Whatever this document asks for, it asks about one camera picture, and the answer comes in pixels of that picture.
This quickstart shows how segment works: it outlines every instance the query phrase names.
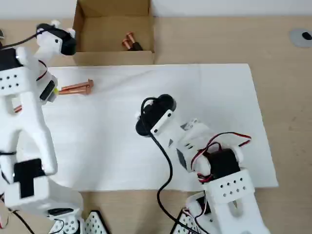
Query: light wood surface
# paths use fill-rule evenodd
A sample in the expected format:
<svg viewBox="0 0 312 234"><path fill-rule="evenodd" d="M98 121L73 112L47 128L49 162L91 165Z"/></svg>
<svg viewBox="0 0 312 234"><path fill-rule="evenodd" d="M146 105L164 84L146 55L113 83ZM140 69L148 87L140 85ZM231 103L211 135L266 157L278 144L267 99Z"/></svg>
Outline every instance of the light wood surface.
<svg viewBox="0 0 312 234"><path fill-rule="evenodd" d="M290 43L288 33L294 27L312 30L312 17L155 20L157 64L250 65L280 184L276 189L256 191L272 234L312 231L312 49L296 48ZM188 195L165 191L162 200L177 215ZM114 234L168 234L173 225L158 207L156 191L83 196L85 214L100 209ZM1 206L3 218L5 212ZM51 226L44 218L23 216L36 234L47 233ZM28 232L12 218L3 233Z"/></svg>

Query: red wire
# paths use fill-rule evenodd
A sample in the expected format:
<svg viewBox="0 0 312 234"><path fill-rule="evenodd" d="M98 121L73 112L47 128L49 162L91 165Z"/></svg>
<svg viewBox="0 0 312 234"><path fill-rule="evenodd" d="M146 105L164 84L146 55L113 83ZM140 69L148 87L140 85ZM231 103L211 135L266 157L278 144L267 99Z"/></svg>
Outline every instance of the red wire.
<svg viewBox="0 0 312 234"><path fill-rule="evenodd" d="M45 63L43 62L43 61L41 61L41 60L38 60L41 64L43 64L44 66L45 66L45 68L46 68L46 70L45 70L45 72L41 75L41 76L39 76L37 79L36 79L36 81L38 81L38 80L40 80L42 77L44 77L45 76L45 74L47 74L47 72L48 72L48 68L47 68L47 65L45 65Z"/></svg>
<svg viewBox="0 0 312 234"><path fill-rule="evenodd" d="M211 181L211 179L213 178L213 175L210 175L208 178L206 179L202 179L202 180L198 180L200 183L208 183L209 181Z"/></svg>
<svg viewBox="0 0 312 234"><path fill-rule="evenodd" d="M219 150L222 150L221 144L220 144L219 142L216 142L216 141L213 142L213 143L211 143L211 144L209 145L209 147L210 147L210 146L213 146L213 145L216 145L216 144L218 144Z"/></svg>
<svg viewBox="0 0 312 234"><path fill-rule="evenodd" d="M39 60L39 59L38 59L38 61L46 67L46 70L45 70L45 72L44 72L41 76L39 76L39 77L36 79L36 81L40 80L40 79L41 79L42 77L44 77L45 74L47 74L47 72L48 72L47 65L46 65L43 61L41 61L41 60ZM21 107L21 105L20 105L20 106L18 106L18 107L16 107L16 108L14 109L14 112L15 112L15 113L18 113L18 112L20 112L21 110L22 110L22 107Z"/></svg>
<svg viewBox="0 0 312 234"><path fill-rule="evenodd" d="M242 147L242 146L244 146L244 145L247 145L248 143L250 143L250 141L251 141L251 139L252 139L251 136L244 135L244 134L241 134L241 133L236 133L236 132L225 132L225 133L219 133L219 134L215 135L214 137L212 137L212 138L208 141L208 143L207 143L207 145L206 145L206 148L203 149L203 150L199 150L198 153L193 157L193 159L192 159L192 161L191 161L191 170L193 169L193 163L194 163L195 159L197 159L197 158L201 155L202 152L208 150L208 148L209 148L210 146L212 146L213 144L217 144L217 142L213 142L213 140L216 139L218 136L224 135L224 134L234 134L234 135L236 135L236 136L249 139L249 140L246 140L246 141L244 141L243 143L239 144L239 145L238 145L239 147Z"/></svg>

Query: copper pipe fitting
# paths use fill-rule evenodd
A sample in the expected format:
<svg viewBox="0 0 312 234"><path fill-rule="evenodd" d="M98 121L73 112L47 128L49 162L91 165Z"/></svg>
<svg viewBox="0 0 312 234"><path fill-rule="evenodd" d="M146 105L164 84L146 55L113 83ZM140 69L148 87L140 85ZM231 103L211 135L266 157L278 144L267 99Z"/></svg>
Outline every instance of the copper pipe fitting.
<svg viewBox="0 0 312 234"><path fill-rule="evenodd" d="M125 46L128 50L131 50L131 46L127 39L122 40L122 45Z"/></svg>
<svg viewBox="0 0 312 234"><path fill-rule="evenodd" d="M128 32L126 35L127 35L128 39L129 39L132 43L135 43L135 42L136 42L136 40L135 40L135 38L134 38L133 32Z"/></svg>
<svg viewBox="0 0 312 234"><path fill-rule="evenodd" d="M79 83L79 84L73 84L73 85L69 85L69 86L64 86L62 87L62 90L69 90L69 89L76 89L76 88L80 88L80 87L84 87L84 86L89 86L89 87L93 87L94 86L94 82L91 79L88 79L87 82L84 83Z"/></svg>
<svg viewBox="0 0 312 234"><path fill-rule="evenodd" d="M85 94L88 95L91 93L91 86L78 87L73 89L62 89L58 92L59 95L68 95L68 94Z"/></svg>
<svg viewBox="0 0 312 234"><path fill-rule="evenodd" d="M15 113L18 113L18 112L20 112L21 110L22 110L21 105L19 105L18 107L15 107L15 108L14 108L14 112L15 112Z"/></svg>

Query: cardboard box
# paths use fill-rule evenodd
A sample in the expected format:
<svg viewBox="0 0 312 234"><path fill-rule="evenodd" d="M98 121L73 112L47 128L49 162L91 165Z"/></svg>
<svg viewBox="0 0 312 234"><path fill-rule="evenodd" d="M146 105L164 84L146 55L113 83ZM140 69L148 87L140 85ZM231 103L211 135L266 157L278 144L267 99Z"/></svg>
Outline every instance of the cardboard box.
<svg viewBox="0 0 312 234"><path fill-rule="evenodd" d="M142 65L154 63L153 17L149 0L78 0L73 23L77 53L54 65ZM144 51L127 51L127 32Z"/></svg>

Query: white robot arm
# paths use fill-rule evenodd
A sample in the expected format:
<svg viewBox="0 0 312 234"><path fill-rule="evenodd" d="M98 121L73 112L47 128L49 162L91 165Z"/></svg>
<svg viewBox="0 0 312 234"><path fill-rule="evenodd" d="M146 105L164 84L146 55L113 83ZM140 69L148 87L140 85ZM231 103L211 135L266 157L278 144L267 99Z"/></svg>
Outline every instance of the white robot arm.
<svg viewBox="0 0 312 234"><path fill-rule="evenodd" d="M170 95L152 98L141 107L136 131L141 136L154 137L168 152L178 156L180 164L197 173L204 192L188 198L188 216L197 225L194 233L209 234L269 234L264 225L248 170L239 165L243 161L240 146L217 142L220 135L194 119L186 124L176 121L176 102Z"/></svg>
<svg viewBox="0 0 312 234"><path fill-rule="evenodd" d="M51 133L45 124L42 105L55 99L57 79L47 71L53 55L73 55L75 32L59 28L59 22L37 27L40 46L33 56L26 48L4 46L0 50L0 166L8 182L5 205L69 223L68 234L83 233L81 194L62 187L48 176L58 171ZM16 113L12 99L19 97L22 110ZM36 143L40 158L17 162L19 134L25 131Z"/></svg>

